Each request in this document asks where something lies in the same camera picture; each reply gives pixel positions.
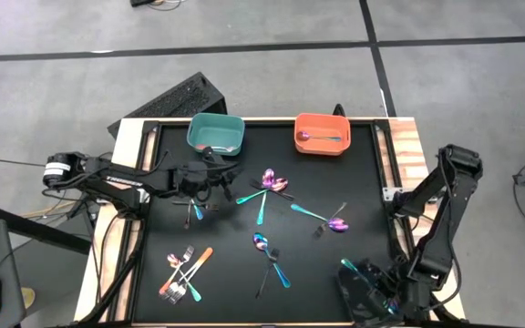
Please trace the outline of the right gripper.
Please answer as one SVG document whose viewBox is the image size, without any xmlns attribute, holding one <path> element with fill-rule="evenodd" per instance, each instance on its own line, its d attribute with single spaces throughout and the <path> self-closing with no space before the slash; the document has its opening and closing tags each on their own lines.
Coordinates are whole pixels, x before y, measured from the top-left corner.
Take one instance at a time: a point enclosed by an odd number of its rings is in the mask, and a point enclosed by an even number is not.
<svg viewBox="0 0 525 328">
<path fill-rule="evenodd" d="M 369 293 L 346 293 L 345 303 L 355 324 L 380 324 L 382 319 L 414 319 L 414 310 L 403 299 L 400 282 L 375 267 L 368 277 L 355 266 L 341 266 L 339 283 L 347 290 L 370 290 Z"/>
</svg>

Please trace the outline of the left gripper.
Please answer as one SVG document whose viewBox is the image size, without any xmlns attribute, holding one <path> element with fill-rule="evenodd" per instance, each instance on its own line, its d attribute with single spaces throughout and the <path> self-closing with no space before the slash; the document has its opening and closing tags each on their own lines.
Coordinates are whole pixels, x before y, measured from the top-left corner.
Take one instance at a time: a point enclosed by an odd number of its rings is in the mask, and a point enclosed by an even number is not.
<svg viewBox="0 0 525 328">
<path fill-rule="evenodd" d="M 182 197 L 197 197 L 201 192 L 209 197 L 211 189 L 221 184 L 225 199 L 234 201 L 232 183 L 225 179 L 221 182 L 221 176 L 236 177 L 241 172 L 242 166 L 239 163 L 221 166 L 214 159 L 201 159 L 176 165 L 173 168 L 173 182 L 177 195 Z"/>
</svg>

